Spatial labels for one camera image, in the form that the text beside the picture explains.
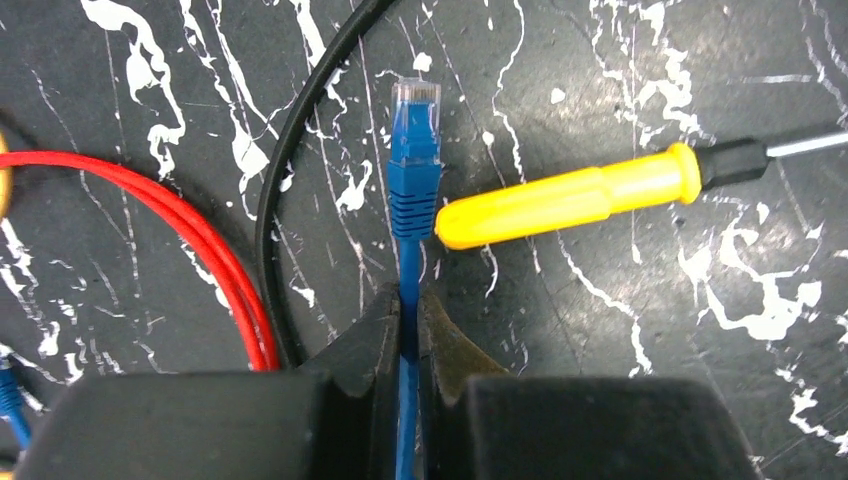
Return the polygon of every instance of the black marble surface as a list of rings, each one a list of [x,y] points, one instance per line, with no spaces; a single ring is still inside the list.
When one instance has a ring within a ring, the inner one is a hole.
[[[250,261],[275,131],[351,9],[3,2],[0,105],[42,148],[181,192]],[[447,200],[678,139],[848,127],[842,0],[402,0],[361,47],[280,205],[284,294],[312,352],[397,275],[383,166],[398,75],[443,86]],[[764,477],[848,478],[845,154],[483,250],[431,240],[422,281],[516,373],[698,379]],[[154,214],[76,172],[19,169],[15,183],[0,341],[33,404],[83,374],[247,368],[209,275]]]

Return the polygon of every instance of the black cable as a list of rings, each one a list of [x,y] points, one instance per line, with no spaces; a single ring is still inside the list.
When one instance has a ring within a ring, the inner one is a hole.
[[[256,214],[256,260],[259,268],[259,289],[271,317],[280,360],[285,362],[284,368],[299,366],[307,358],[307,353],[297,337],[297,328],[285,305],[285,295],[280,288],[277,259],[274,256],[274,243],[271,240],[274,213],[280,199],[280,182],[283,179],[287,161],[294,157],[306,131],[306,122],[310,120],[315,106],[324,95],[324,86],[327,85],[330,76],[336,67],[353,52],[359,37],[365,35],[395,1],[363,0],[356,7],[350,18],[336,33],[309,76],[309,80],[298,94],[286,124],[280,132],[274,153],[271,155]]]

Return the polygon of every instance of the screwdriver shaft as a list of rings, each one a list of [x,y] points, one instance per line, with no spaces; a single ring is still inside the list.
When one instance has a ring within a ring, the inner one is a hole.
[[[832,133],[830,135],[767,147],[766,155],[771,158],[791,157],[792,155],[811,153],[840,145],[848,145],[848,132]]]

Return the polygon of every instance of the blue connector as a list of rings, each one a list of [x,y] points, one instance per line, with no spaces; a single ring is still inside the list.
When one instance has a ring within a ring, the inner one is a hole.
[[[395,478],[414,478],[418,420],[418,246],[433,232],[442,166],[439,162],[441,87],[401,79],[392,90],[392,159],[389,193],[392,234],[400,257],[401,358]]]
[[[26,450],[29,448],[31,435],[29,424],[24,417],[23,403],[18,381],[12,374],[12,364],[8,358],[0,357],[0,416],[6,417],[21,450]]]

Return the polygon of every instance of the blue cable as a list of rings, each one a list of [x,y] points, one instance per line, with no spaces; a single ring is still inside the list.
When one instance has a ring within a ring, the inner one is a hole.
[[[388,165],[392,234],[400,260],[401,355],[395,479],[414,478],[418,421],[419,243],[430,236],[441,177],[439,85],[401,79],[394,87],[392,158]]]
[[[12,364],[6,357],[0,357],[0,415],[6,417],[21,450],[29,448],[31,434],[29,424],[24,417],[23,397],[18,389],[18,381],[12,374]]]

